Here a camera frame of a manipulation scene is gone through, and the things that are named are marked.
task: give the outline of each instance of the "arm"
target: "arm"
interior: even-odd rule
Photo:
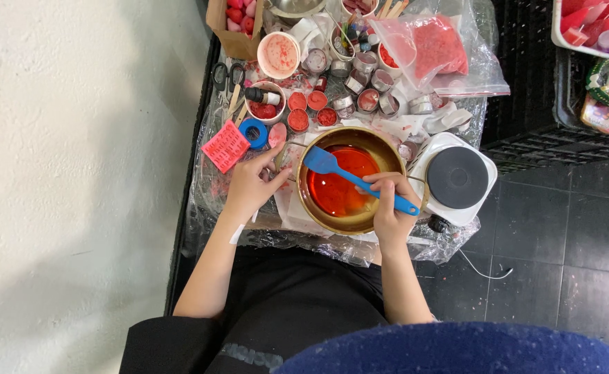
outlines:
[[[212,318],[223,311],[237,246],[237,239],[235,242],[231,239],[291,174],[291,169],[284,169],[268,181],[264,172],[265,168],[275,172],[275,164],[271,160],[282,148],[283,143],[251,161],[235,165],[226,205],[173,315]]]
[[[390,323],[402,325],[432,322],[432,314],[406,248],[406,238],[417,217],[394,209],[395,191],[415,205],[420,199],[406,177],[399,173],[379,173],[365,176],[363,180],[374,183],[371,189],[381,193],[374,216],[374,230],[383,257],[381,278],[386,318]]]

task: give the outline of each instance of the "black shirt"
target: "black shirt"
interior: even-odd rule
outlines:
[[[298,248],[238,248],[223,317],[135,324],[120,373],[269,373],[310,345],[387,325],[380,285],[374,265]]]

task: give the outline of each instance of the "black tile floor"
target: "black tile floor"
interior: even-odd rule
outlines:
[[[446,264],[416,264],[443,321],[547,326],[609,344],[609,161],[504,175],[482,228]]]

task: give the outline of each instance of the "spatula handle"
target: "spatula handle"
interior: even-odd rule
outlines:
[[[369,194],[371,194],[375,198],[380,199],[380,197],[381,197],[380,192],[371,191],[369,189],[369,187],[371,187],[371,185],[372,185],[371,183],[367,183],[367,182],[363,181],[361,178],[359,178],[353,174],[350,174],[349,172],[345,171],[342,168],[339,168],[339,172],[337,174],[344,177],[347,181],[355,184],[356,186],[360,187],[361,189],[369,192]],[[399,210],[400,212],[410,214],[411,216],[417,216],[418,214],[420,214],[420,209],[418,209],[415,205],[411,204],[410,201],[406,200],[405,198],[402,198],[398,194],[394,195],[394,208]]]

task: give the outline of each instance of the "paper bag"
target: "paper bag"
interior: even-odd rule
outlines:
[[[245,33],[226,30],[226,8],[226,0],[210,0],[205,22],[221,41],[226,56],[248,61],[256,60],[263,26],[263,0],[256,1],[256,18],[251,39]]]

